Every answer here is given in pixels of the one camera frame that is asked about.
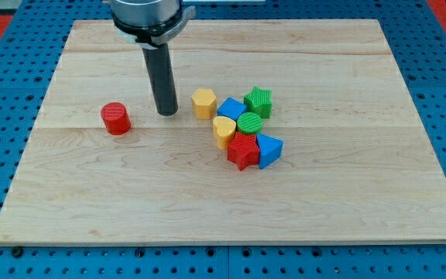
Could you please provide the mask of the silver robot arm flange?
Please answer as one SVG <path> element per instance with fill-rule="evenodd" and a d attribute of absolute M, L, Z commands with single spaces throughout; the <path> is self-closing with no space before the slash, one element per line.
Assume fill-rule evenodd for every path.
<path fill-rule="evenodd" d="M 181 0 L 111 0 L 110 7 L 120 37 L 148 50 L 168 44 L 197 14 Z"/>

